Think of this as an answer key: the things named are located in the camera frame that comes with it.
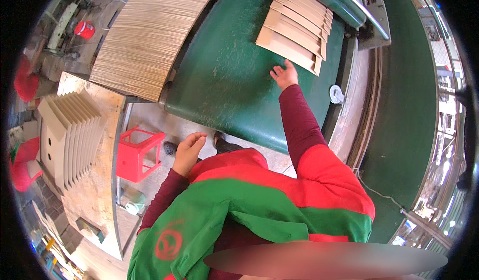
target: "green conveyor belt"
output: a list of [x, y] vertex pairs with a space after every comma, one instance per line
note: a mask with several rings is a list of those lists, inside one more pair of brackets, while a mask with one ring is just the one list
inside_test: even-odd
[[[269, 75], [284, 58], [255, 44], [273, 0], [218, 0], [181, 62], [166, 110], [287, 153], [278, 97]], [[298, 67], [299, 84], [322, 125], [336, 82], [344, 25], [333, 21], [320, 76]]]

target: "metal rail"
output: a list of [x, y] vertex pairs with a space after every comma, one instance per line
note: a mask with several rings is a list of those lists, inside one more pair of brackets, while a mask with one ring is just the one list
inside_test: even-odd
[[387, 35], [386, 31], [384, 31], [384, 29], [382, 28], [382, 26], [379, 24], [379, 22], [373, 17], [373, 15], [371, 15], [371, 13], [369, 13], [369, 11], [367, 10], [367, 8], [364, 7], [364, 5], [362, 5], [358, 0], [351, 0], [352, 2], [354, 2], [358, 8], [366, 15], [366, 17], [371, 21], [371, 23], [373, 23], [373, 25], [377, 28], [377, 30], [380, 32], [381, 36], [383, 36], [383, 38], [385, 40], [389, 40], [389, 36]]

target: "red chair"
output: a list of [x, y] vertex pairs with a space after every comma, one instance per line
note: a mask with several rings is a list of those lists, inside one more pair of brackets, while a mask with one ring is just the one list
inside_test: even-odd
[[[131, 134], [133, 132], [146, 133], [151, 135], [151, 137], [134, 144], [131, 142]], [[161, 141], [164, 138], [164, 133], [149, 133], [138, 129], [138, 126], [128, 130], [126, 133], [120, 134], [117, 154], [117, 176], [131, 182], [140, 182], [145, 179], [146, 176], [161, 165], [159, 151], [161, 149]], [[157, 147], [155, 164], [153, 166], [144, 165], [143, 157], [154, 147]]]

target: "electrical cable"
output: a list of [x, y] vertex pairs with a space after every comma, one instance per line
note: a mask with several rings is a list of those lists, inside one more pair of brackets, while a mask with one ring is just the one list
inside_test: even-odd
[[359, 181], [361, 181], [362, 185], [364, 185], [368, 190], [370, 190], [371, 192], [379, 195], [380, 197], [383, 197], [383, 198], [386, 198], [386, 199], [390, 199], [395, 205], [397, 205], [399, 208], [401, 209], [404, 209], [405, 207], [401, 204], [399, 204], [394, 198], [392, 198], [391, 196], [384, 196], [383, 194], [381, 194], [380, 192], [376, 191], [376, 190], [373, 190], [372, 188], [368, 187], [366, 183], [364, 183], [364, 181], [361, 179], [361, 176], [359, 175], [359, 168], [352, 168], [351, 169], [353, 171], [353, 173], [356, 175], [356, 177], [359, 179]]
[[291, 168], [292, 165], [293, 165], [293, 164], [290, 164], [286, 169], [284, 169], [284, 171], [283, 171], [281, 174], [284, 174], [287, 169]]

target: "wooden table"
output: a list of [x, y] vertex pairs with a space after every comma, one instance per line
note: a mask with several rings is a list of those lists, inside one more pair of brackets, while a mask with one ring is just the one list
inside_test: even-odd
[[70, 225], [78, 229], [75, 221], [82, 217], [98, 227], [105, 236], [101, 244], [94, 234], [86, 230], [80, 232], [101, 250], [122, 259], [113, 196], [116, 194], [115, 163], [127, 97], [66, 72], [62, 74], [57, 93], [79, 93], [83, 89], [108, 117], [108, 121], [98, 145], [93, 169], [73, 188], [64, 191], [62, 202]]

